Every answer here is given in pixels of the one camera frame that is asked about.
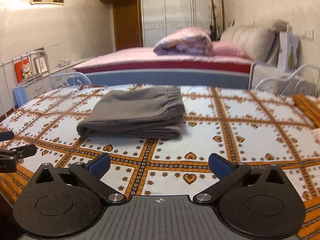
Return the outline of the low white dresser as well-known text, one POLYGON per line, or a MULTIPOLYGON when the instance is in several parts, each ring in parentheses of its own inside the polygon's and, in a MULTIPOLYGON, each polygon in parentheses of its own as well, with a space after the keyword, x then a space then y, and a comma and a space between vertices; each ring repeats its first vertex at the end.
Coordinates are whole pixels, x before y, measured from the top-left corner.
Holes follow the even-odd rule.
POLYGON ((67 66, 54 68, 50 73, 36 74, 26 81, 23 80, 18 86, 26 87, 29 101, 51 89, 88 85, 90 84, 88 78, 84 74, 75 74, 73 67, 89 59, 90 57, 76 60, 67 66))

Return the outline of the white gift bag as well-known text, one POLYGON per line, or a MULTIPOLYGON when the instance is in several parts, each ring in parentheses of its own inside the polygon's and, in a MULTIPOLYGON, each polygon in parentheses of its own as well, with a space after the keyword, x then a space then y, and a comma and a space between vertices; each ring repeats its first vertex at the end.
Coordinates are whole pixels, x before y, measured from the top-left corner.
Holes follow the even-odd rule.
POLYGON ((298 63, 299 37, 291 32, 279 33, 280 50, 278 57, 278 69, 283 72, 293 72, 298 63))

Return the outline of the white orange patterned bedsheet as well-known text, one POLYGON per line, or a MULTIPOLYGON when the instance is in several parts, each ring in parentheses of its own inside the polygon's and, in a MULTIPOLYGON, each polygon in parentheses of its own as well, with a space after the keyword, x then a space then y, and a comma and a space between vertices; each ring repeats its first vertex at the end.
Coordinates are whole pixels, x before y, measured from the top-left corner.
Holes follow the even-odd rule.
POLYGON ((209 87, 181 88, 186 115, 175 140, 81 138, 76 127, 108 87, 73 86, 29 101, 1 123, 14 132, 10 149, 35 144, 37 154, 20 161, 16 173, 1 174, 1 193, 16 201, 42 163, 64 168, 102 153, 111 156, 103 182, 132 195, 195 195, 213 183, 208 158, 217 153, 253 167, 279 165, 306 207, 301 239, 319 239, 319 141, 313 123, 289 96, 209 87))

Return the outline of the grey pants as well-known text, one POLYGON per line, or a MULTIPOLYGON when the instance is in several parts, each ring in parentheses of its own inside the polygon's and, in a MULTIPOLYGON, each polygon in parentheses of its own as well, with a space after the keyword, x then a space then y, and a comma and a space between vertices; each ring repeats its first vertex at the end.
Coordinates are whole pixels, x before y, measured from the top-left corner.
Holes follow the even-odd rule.
POLYGON ((78 135, 177 139, 185 107, 178 87, 112 90, 78 123, 78 135))

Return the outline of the beige tufted headboard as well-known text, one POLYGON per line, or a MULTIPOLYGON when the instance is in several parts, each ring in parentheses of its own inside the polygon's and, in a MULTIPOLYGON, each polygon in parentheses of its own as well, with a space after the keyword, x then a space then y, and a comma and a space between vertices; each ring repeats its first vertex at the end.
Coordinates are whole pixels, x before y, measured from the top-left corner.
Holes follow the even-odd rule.
POLYGON ((253 25, 234 25, 226 29, 221 42, 233 43, 255 62, 277 64, 280 52, 279 34, 291 24, 279 19, 262 19, 253 25))

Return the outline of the white wardrobe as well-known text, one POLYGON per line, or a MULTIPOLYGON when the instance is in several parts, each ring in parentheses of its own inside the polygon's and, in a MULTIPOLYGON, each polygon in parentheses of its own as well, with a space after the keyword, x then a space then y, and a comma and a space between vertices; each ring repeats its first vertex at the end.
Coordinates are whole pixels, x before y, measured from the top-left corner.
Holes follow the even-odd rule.
MULTIPOLYGON (((223 32, 222 0, 214 0, 220 35, 223 32)), ((210 31, 211 0, 140 0, 143 46, 184 28, 210 31)))

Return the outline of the framed picture on dresser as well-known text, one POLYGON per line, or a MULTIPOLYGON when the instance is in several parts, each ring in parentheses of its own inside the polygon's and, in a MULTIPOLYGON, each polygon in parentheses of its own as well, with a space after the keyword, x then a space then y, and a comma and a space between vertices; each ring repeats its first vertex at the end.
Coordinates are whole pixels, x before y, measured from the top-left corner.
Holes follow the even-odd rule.
POLYGON ((36 72, 39 74, 43 74, 48 72, 48 67, 46 64, 46 57, 45 56, 36 56, 33 58, 36 72))

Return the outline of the dried branch decoration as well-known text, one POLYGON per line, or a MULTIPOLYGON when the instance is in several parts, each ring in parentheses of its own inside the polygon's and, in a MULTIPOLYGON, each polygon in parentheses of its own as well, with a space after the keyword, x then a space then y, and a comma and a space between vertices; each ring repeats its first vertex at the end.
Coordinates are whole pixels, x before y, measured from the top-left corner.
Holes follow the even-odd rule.
POLYGON ((219 41, 220 37, 220 27, 215 13, 215 3, 214 0, 211 0, 210 39, 212 41, 219 41))

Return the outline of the folded pink floral quilt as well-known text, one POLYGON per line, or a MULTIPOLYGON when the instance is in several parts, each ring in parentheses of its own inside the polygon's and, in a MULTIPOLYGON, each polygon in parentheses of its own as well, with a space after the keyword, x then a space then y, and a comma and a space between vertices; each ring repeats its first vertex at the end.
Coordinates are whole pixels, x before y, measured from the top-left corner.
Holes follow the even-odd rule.
POLYGON ((153 48, 157 55, 209 56, 210 32, 198 27, 184 28, 162 38, 153 48))

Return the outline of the pink pillow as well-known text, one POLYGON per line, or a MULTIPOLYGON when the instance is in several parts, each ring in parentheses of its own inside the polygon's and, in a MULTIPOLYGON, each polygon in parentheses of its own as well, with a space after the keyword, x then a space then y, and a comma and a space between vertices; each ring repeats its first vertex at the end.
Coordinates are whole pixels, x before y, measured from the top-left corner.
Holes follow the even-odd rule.
POLYGON ((237 45, 221 41, 212 42, 209 55, 247 58, 247 54, 237 45))

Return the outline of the red cat picture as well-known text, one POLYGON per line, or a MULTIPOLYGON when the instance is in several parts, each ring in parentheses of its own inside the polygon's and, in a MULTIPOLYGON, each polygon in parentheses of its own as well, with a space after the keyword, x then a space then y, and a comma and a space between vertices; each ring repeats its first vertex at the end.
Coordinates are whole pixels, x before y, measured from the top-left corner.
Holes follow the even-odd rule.
POLYGON ((16 62, 14 64, 17 83, 21 83, 24 79, 28 79, 33 75, 30 62, 28 59, 16 62))

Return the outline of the white metal bed frame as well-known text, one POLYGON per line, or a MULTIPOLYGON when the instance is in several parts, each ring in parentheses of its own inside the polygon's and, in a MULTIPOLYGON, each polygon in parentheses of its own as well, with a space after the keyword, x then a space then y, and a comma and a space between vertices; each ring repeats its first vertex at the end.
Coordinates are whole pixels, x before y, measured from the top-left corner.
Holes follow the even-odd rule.
POLYGON ((1 62, 1 116, 8 116, 29 100, 52 89, 90 85, 85 74, 73 69, 83 62, 78 60, 51 68, 44 50, 1 62))

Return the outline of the pink mattress large bed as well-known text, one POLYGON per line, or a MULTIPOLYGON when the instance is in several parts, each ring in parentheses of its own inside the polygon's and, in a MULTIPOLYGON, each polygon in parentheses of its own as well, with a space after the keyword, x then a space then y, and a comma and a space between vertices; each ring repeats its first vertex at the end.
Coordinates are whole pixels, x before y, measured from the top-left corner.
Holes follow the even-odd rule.
POLYGON ((248 74, 252 61, 231 56, 157 55, 152 48, 130 48, 77 64, 83 74, 136 69, 199 69, 248 74))

